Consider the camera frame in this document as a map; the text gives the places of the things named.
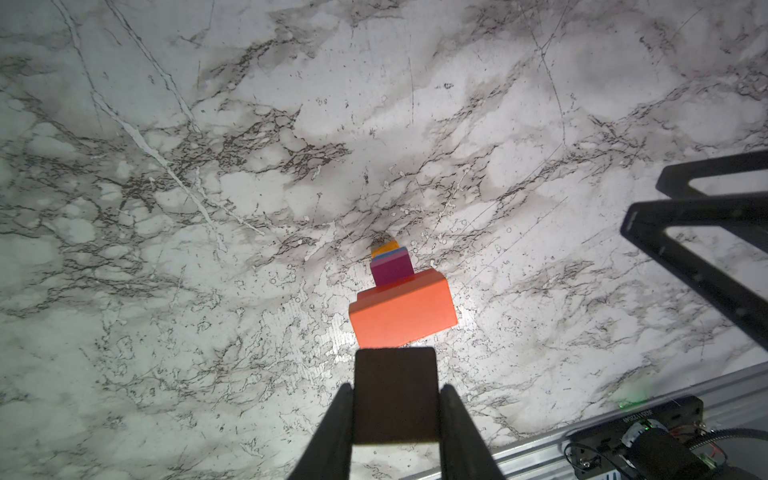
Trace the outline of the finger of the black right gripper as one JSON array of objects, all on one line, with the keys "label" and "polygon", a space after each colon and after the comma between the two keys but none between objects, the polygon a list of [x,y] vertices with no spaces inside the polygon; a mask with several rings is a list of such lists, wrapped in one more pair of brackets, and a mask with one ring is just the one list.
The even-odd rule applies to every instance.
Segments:
[{"label": "finger of the black right gripper", "polygon": [[[655,188],[673,200],[684,199],[714,199],[714,195],[702,193],[690,185],[699,178],[711,178],[731,174],[752,173],[767,170],[767,151],[753,151],[730,156],[710,158],[665,167],[656,183]],[[767,188],[757,192],[742,194],[751,195],[747,201],[749,207],[757,208],[757,220],[748,221],[742,226],[724,226],[724,229],[750,243],[763,252],[767,251]]]},{"label": "finger of the black right gripper", "polygon": [[760,230],[766,225],[767,194],[755,192],[634,203],[620,232],[766,348],[767,301],[666,234],[670,227]]}]

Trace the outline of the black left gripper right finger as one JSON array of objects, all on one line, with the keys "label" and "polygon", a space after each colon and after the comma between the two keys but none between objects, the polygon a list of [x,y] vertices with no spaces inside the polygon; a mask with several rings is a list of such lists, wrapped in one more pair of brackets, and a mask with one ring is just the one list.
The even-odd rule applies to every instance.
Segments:
[{"label": "black left gripper right finger", "polygon": [[445,384],[439,395],[441,478],[504,479],[456,389]]}]

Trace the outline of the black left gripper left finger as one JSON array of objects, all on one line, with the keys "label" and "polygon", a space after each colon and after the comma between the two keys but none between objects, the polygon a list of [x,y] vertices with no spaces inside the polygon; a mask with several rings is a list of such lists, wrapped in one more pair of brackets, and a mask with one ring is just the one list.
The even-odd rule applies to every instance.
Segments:
[{"label": "black left gripper left finger", "polygon": [[338,389],[316,432],[288,479],[336,479],[350,476],[354,426],[354,391]]}]

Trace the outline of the dark triangular wood block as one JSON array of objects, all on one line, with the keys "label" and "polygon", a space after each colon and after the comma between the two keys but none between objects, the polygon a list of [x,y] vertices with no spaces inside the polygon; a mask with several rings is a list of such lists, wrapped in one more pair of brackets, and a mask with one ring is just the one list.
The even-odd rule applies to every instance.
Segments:
[{"label": "dark triangular wood block", "polygon": [[439,440],[439,393],[431,347],[360,349],[355,356],[353,443]]}]

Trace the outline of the orange-red rectangular wood block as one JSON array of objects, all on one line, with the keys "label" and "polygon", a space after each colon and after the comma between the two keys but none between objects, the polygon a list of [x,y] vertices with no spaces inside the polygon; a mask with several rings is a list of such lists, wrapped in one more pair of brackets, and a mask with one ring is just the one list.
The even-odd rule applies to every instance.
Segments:
[{"label": "orange-red rectangular wood block", "polygon": [[402,347],[458,324],[442,273],[428,269],[397,282],[405,281],[413,287],[402,295],[350,304],[349,318],[361,348]]}]

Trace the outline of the purple wood cube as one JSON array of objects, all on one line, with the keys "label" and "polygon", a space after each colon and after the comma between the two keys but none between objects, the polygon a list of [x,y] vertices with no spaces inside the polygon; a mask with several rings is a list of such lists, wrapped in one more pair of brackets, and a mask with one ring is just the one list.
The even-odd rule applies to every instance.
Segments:
[{"label": "purple wood cube", "polygon": [[383,260],[372,261],[371,273],[377,287],[383,287],[414,275],[409,252],[392,255]]}]

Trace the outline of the orange wood block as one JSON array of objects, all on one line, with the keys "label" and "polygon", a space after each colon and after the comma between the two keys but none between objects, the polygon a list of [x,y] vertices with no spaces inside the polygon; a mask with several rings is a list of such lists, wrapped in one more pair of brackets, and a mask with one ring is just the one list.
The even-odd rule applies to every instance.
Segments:
[{"label": "orange wood block", "polygon": [[378,256],[384,255],[388,252],[397,250],[399,248],[400,248],[400,245],[397,241],[395,240],[389,241],[379,247],[376,247],[371,253],[371,258],[375,259]]}]

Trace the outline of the red wood cylinder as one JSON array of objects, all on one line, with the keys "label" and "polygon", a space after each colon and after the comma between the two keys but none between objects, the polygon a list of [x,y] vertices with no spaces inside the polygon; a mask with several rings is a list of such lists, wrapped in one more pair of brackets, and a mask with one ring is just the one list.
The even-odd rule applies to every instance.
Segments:
[{"label": "red wood cylinder", "polygon": [[383,287],[375,287],[375,288],[371,288],[371,289],[359,292],[357,294],[356,300],[360,302],[367,299],[377,300],[377,299],[384,299],[384,298],[390,298],[390,297],[397,297],[399,295],[402,295],[410,291],[412,287],[413,287],[412,281],[394,282],[391,284],[387,284]]}]

